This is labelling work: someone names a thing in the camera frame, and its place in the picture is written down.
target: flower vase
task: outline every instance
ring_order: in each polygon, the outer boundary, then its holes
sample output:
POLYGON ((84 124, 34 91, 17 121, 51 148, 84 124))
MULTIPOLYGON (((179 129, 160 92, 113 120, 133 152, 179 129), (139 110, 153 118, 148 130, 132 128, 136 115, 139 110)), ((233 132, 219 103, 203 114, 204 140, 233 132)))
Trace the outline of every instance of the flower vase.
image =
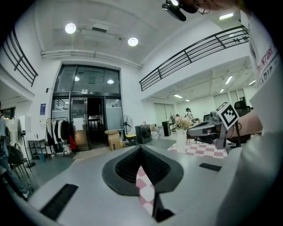
POLYGON ((186 137, 183 129, 177 129, 177 152, 185 153, 186 151, 186 137))

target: ceiling light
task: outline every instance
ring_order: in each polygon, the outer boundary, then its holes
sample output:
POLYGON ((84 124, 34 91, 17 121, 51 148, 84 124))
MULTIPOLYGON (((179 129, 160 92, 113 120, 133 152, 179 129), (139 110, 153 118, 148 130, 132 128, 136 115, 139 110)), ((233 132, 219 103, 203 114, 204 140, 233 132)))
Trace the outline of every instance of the ceiling light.
POLYGON ((138 44, 138 39, 137 39, 137 38, 134 38, 134 37, 129 38, 128 44, 129 44, 130 46, 136 46, 136 45, 138 44))
POLYGON ((229 17, 231 17, 231 16, 234 16, 234 14, 233 14, 233 13, 229 13, 229 14, 220 16, 219 19, 226 19, 226 18, 229 18, 229 17))
POLYGON ((179 2, 176 1, 176 0, 171 0, 171 2, 172 2, 173 5, 176 5, 176 6, 179 5, 179 2))
POLYGON ((73 24, 73 23, 68 23, 65 27, 65 31, 68 33, 68 34, 72 34, 76 31, 76 25, 73 24))
POLYGON ((230 82, 230 80, 232 79, 232 77, 233 77, 233 75, 230 75, 230 76, 229 76, 229 78, 227 79, 227 82, 225 83, 225 85, 227 85, 227 84, 230 82))
POLYGON ((178 95, 178 94, 174 94, 174 97, 177 97, 177 98, 183 98, 183 97, 181 97, 180 95, 178 95))
POLYGON ((252 84, 254 84, 256 81, 255 80, 253 80, 249 85, 252 85, 252 84))
POLYGON ((113 84, 114 81, 110 79, 110 80, 107 81, 107 83, 108 83, 108 84, 113 84))

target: checkered tablecloth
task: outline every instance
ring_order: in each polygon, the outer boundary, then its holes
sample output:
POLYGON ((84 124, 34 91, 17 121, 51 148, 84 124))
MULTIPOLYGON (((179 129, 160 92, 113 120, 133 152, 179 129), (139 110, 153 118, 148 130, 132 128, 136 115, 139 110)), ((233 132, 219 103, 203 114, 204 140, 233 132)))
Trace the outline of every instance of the checkered tablecloth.
MULTIPOLYGON (((176 144, 173 144, 168 151, 178 152, 176 144)), ((190 154, 195 156, 209 158, 225 158, 227 157, 226 150, 217 150, 212 144, 196 144, 186 143, 185 152, 182 154, 190 154)), ((140 188, 140 204, 150 213, 153 211, 154 186, 150 182, 143 168, 140 167, 137 173, 136 186, 140 188)))
MULTIPOLYGON (((173 144, 168 151, 180 152, 176 144, 173 144)), ((185 153, 194 156, 211 157, 211 158, 226 158, 227 152, 225 149, 217 150, 213 144, 186 143, 185 153)))

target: black speaker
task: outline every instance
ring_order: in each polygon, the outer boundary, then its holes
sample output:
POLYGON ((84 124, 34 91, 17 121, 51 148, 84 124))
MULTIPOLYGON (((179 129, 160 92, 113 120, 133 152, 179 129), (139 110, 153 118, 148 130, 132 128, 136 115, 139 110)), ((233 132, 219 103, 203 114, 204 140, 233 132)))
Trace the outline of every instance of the black speaker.
POLYGON ((149 125, 136 126, 137 142, 140 144, 148 143, 151 141, 151 131, 149 125))
POLYGON ((170 129, 169 121, 162 122, 162 126, 163 126, 163 129, 164 129, 164 136, 170 136, 171 135, 171 129, 170 129))

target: cardboard box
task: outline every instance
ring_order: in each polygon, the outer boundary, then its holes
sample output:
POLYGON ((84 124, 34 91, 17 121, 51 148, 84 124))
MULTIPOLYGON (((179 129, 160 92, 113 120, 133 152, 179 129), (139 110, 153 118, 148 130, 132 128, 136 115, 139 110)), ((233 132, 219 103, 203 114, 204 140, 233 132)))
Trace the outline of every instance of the cardboard box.
POLYGON ((123 141, 118 130, 106 130, 105 133, 108 134, 108 143, 112 151, 123 148, 123 141))

